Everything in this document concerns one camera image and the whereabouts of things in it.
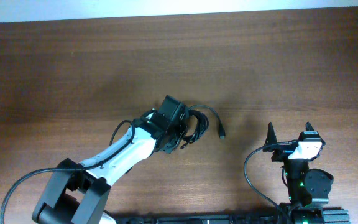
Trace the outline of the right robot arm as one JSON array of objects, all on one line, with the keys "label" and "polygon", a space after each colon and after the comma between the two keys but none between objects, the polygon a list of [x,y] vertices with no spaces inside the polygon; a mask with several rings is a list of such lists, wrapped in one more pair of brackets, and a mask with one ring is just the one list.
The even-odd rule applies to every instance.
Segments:
[{"label": "right robot arm", "polygon": [[311,169],[309,163],[319,157],[325,141],[310,123],[305,124],[298,139],[279,142],[268,124],[264,152],[271,152],[272,162],[281,162],[282,178],[288,190],[288,203],[281,203],[280,223],[323,223],[322,208],[329,202],[334,177],[321,169]]}]

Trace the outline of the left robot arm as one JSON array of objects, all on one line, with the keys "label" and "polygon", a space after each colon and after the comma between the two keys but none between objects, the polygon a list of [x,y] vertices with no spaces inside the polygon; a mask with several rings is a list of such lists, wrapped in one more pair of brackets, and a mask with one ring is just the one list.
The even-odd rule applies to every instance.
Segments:
[{"label": "left robot arm", "polygon": [[188,118],[188,107],[167,95],[159,109],[130,120],[125,135],[103,152],[79,163],[61,161],[34,208],[33,221],[99,223],[116,181],[153,153],[176,149]]}]

